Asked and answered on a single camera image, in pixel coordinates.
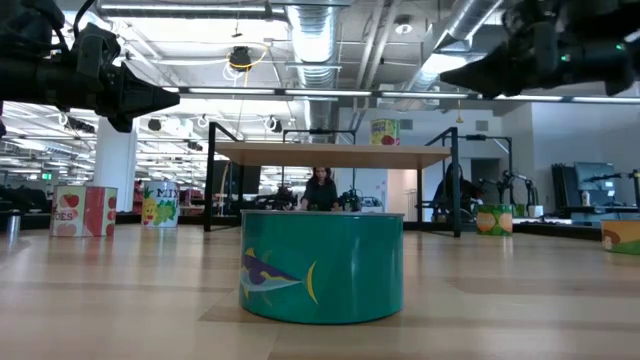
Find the monitor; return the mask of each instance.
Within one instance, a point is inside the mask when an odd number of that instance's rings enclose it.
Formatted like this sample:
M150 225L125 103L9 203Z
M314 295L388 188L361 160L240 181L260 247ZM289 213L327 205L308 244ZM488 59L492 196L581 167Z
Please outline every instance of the monitor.
M576 162L576 177L580 191L606 191L609 197L615 195L614 179L591 180L594 177L614 175L616 173L611 163Z

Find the cardboard box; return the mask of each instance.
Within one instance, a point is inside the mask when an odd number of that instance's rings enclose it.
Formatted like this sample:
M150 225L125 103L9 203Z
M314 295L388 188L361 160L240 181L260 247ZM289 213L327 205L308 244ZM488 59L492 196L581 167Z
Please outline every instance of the cardboard box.
M56 186L49 235L112 236L118 190L98 186Z

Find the cable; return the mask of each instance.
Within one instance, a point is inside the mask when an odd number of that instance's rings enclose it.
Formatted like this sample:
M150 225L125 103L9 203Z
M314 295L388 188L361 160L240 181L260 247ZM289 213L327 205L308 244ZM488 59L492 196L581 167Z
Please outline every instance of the cable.
M82 17L87 12L87 10L89 10L89 8L93 5L94 2L96 2L96 0L85 1L84 5L82 5L82 7L80 8L80 11L78 11L78 13L76 14L76 19L73 22L73 36L75 36L76 39L80 35L80 30L79 30L80 20L82 20Z

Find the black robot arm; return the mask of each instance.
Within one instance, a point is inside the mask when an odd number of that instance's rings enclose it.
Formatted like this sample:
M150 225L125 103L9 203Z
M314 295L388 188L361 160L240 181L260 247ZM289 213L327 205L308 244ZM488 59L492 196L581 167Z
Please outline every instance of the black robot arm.
M523 0L504 13L506 41L440 79L488 98L594 81L613 96L640 72L639 13L640 0Z
M61 33L64 14L54 0L0 2L0 103L89 109L120 132L130 132L135 117L180 103L179 95L138 79L124 64L113 65L121 50L115 34L93 24L78 31L93 1L78 13L71 49ZM52 30L57 45L51 45Z

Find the yellow can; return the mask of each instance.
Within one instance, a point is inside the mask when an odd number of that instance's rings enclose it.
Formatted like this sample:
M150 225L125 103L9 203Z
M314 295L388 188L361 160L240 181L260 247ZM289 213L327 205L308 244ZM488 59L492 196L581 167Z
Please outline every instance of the yellow can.
M400 145L400 124L395 119L371 121L371 145Z

